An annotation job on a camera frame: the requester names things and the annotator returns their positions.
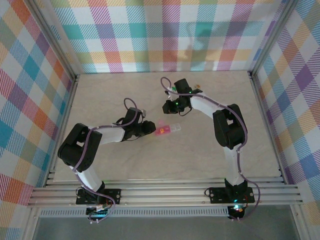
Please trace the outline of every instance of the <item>colorful plaid backdrop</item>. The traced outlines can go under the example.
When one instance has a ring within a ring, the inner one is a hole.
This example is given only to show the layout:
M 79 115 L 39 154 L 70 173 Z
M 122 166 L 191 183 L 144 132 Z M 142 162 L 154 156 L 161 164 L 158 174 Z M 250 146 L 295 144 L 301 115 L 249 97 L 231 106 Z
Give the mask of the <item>colorful plaid backdrop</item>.
M 40 187 L 71 80 L 23 0 L 0 0 L 0 239 L 15 240 Z
M 120 73 L 247 70 L 281 0 L 50 2 L 84 72 Z
M 258 73 L 285 173 L 320 235 L 320 0 L 300 0 Z

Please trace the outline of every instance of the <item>checkered wall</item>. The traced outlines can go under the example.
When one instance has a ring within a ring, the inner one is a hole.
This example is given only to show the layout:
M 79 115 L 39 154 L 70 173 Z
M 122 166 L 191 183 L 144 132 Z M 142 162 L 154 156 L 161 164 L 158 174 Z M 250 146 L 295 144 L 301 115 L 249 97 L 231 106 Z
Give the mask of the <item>checkered wall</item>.
M 258 73 L 281 162 L 320 234 L 320 0 L 300 0 Z
M 122 73 L 247 70 L 281 0 L 50 2 L 85 73 Z
M 0 0 L 0 239 L 15 240 L 55 145 L 71 80 L 23 0 Z

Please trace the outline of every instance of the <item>marble floor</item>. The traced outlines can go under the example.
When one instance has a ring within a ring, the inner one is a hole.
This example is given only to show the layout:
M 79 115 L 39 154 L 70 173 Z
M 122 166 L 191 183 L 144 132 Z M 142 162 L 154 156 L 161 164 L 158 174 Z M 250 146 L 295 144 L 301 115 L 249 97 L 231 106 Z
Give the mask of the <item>marble floor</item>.
M 135 141 L 100 145 L 93 166 L 102 180 L 224 178 L 227 163 L 215 139 L 212 120 L 192 110 L 187 116 L 163 114 L 168 99 L 160 78 L 172 83 L 186 78 L 212 99 L 239 105 L 248 129 L 243 149 L 242 172 L 247 177 L 279 176 L 278 163 L 246 71 L 151 72 L 81 75 L 65 136 L 76 123 L 108 125 L 126 114 L 123 99 L 132 98 L 146 110 L 146 119 L 160 125 L 177 124 L 181 130 L 150 134 Z M 55 181 L 75 180 L 62 160 Z

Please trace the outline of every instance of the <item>vent grille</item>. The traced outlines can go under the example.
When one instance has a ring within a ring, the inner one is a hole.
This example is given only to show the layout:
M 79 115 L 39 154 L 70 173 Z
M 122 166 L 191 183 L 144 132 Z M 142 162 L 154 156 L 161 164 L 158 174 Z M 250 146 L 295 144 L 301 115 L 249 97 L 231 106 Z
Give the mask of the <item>vent grille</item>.
M 118 207 L 110 217 L 225 217 L 227 207 Z M 87 217 L 86 209 L 81 208 L 44 208 L 42 218 L 77 218 Z

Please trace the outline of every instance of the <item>beige surface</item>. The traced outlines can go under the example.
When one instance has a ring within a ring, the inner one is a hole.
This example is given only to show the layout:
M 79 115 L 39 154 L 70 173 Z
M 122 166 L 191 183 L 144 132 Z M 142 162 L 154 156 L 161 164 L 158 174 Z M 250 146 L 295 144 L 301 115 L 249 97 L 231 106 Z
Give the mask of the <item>beige surface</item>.
M 192 110 L 187 116 L 163 114 L 167 100 L 160 78 L 172 83 L 186 78 L 194 88 L 199 84 L 208 97 L 225 104 L 239 105 L 248 128 L 243 149 L 242 171 L 248 177 L 279 176 L 278 163 L 246 71 L 153 72 L 82 75 L 66 127 L 114 123 L 126 114 L 125 97 L 146 110 L 146 120 L 156 126 L 180 123 L 181 130 L 166 135 L 144 136 L 136 141 L 101 145 L 93 166 L 103 180 L 223 178 L 227 163 L 217 143 L 213 121 Z M 55 181 L 74 180 L 71 170 L 58 161 Z

